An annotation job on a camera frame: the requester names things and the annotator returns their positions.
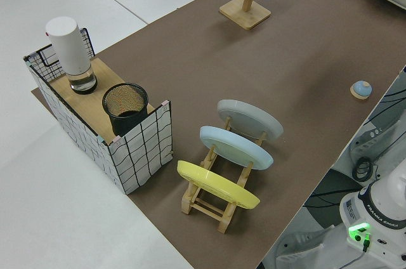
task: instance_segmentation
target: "green light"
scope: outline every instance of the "green light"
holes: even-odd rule
[[[368,223],[360,223],[359,225],[355,225],[355,226],[351,226],[351,227],[349,227],[348,228],[348,231],[350,231],[351,233],[352,232],[354,232],[354,231],[357,231],[357,230],[359,230],[359,229],[369,229],[369,224]]]
[[[359,232],[364,232],[370,228],[368,223],[360,223],[359,225],[351,226],[348,228],[348,233],[352,239],[355,239],[355,236],[358,235]]]

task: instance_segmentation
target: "wire grid basket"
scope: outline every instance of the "wire grid basket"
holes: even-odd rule
[[[88,31],[81,29],[90,58],[95,56]],[[62,128],[125,194],[130,194],[172,159],[171,102],[164,101],[139,125],[107,145],[52,88],[64,71],[52,45],[24,58],[38,88]]]

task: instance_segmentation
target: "light blue plate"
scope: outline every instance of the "light blue plate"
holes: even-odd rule
[[[221,100],[217,104],[217,111],[224,121],[227,117],[231,117],[232,129],[251,138],[258,139],[266,132],[264,140],[275,140],[284,132],[278,120],[264,110],[245,102]]]
[[[230,131],[212,126],[202,126],[200,140],[214,152],[240,166],[254,165],[252,169],[267,169],[273,164],[272,156],[254,142]]]

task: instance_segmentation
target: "white cylindrical container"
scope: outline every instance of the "white cylindrical container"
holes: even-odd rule
[[[76,21],[67,16],[56,17],[46,24],[45,31],[70,87],[79,94],[95,90],[97,79]]]

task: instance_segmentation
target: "black mesh pen holder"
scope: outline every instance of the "black mesh pen holder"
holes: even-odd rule
[[[113,133],[121,137],[147,117],[147,105],[147,92],[133,83],[115,85],[103,96],[103,108],[110,117]]]

